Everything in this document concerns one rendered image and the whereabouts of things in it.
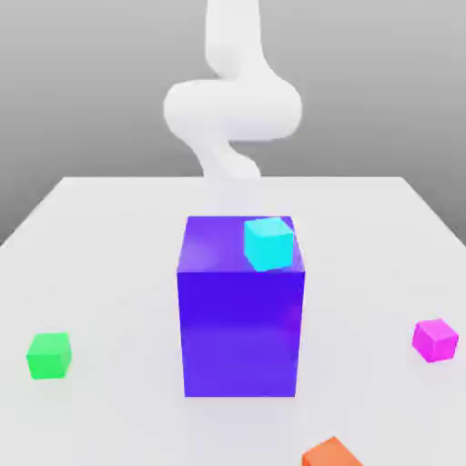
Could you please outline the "small cyan cube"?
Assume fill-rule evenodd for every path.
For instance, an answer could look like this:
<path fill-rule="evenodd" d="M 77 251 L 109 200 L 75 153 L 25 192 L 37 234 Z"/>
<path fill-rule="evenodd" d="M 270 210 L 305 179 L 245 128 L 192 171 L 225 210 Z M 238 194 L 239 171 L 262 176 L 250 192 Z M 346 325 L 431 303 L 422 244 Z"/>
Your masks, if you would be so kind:
<path fill-rule="evenodd" d="M 282 218 L 244 222 L 244 255 L 256 271 L 289 267 L 293 250 L 294 231 Z"/>

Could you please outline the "small green cube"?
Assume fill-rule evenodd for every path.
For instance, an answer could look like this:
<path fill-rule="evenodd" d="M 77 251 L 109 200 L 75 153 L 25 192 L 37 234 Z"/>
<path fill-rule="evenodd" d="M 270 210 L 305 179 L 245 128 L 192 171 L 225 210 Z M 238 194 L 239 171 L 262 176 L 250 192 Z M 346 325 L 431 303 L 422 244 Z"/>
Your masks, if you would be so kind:
<path fill-rule="evenodd" d="M 26 353 L 33 380 L 63 379 L 72 360 L 66 332 L 36 333 Z"/>

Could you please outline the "small magenta cube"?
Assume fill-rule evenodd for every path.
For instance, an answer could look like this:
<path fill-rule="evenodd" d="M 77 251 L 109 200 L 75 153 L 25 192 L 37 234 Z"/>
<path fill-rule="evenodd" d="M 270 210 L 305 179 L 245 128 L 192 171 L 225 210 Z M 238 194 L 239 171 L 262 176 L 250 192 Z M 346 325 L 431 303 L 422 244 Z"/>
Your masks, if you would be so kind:
<path fill-rule="evenodd" d="M 456 351 L 459 334 L 443 319 L 416 323 L 412 347 L 429 363 L 451 360 Z"/>

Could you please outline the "small orange cube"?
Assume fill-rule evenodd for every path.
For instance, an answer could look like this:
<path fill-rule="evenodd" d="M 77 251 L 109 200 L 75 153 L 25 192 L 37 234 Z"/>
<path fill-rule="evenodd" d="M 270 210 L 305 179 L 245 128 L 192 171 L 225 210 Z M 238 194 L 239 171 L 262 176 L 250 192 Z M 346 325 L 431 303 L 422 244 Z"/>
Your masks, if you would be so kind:
<path fill-rule="evenodd" d="M 303 453 L 301 466 L 363 466 L 356 456 L 336 437 Z"/>

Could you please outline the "large purple box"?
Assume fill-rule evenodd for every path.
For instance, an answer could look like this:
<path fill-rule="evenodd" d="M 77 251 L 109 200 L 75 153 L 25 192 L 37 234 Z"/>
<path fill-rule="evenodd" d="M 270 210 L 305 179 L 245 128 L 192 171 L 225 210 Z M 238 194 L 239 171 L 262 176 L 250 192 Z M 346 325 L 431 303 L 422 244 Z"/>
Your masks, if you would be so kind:
<path fill-rule="evenodd" d="M 188 397 L 296 393 L 306 270 L 256 271 L 242 216 L 187 218 L 177 265 L 184 392 Z"/>

